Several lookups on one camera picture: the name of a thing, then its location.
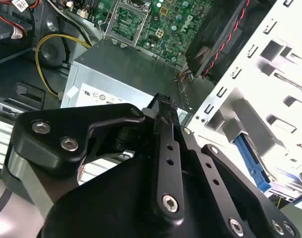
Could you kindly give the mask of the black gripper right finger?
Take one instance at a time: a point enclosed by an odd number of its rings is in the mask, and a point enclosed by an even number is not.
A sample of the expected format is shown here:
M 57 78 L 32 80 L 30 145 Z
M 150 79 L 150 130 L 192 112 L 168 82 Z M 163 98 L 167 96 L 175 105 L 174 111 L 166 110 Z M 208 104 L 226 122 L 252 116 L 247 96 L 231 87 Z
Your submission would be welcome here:
M 296 226 L 216 147 L 199 147 L 166 105 L 170 238 L 299 238 Z

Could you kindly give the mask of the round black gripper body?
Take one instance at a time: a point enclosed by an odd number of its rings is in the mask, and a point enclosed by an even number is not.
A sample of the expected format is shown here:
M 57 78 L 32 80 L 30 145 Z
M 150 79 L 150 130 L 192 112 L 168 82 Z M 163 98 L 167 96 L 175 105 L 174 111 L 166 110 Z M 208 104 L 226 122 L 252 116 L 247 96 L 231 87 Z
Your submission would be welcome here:
M 152 208 L 153 162 L 133 159 L 58 200 L 42 229 L 44 238 L 222 238 L 206 186 L 196 177 L 189 152 L 181 153 L 184 221 L 170 225 Z

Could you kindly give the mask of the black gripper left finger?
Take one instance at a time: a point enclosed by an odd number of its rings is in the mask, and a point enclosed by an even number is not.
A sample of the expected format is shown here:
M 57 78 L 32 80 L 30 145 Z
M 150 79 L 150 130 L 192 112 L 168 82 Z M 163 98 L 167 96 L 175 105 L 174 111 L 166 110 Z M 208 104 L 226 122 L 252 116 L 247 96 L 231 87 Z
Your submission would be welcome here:
M 166 105 L 157 94 L 139 110 L 128 103 L 21 114 L 15 121 L 5 168 L 47 218 L 60 198 L 133 159 L 153 162 L 152 208 L 166 212 Z

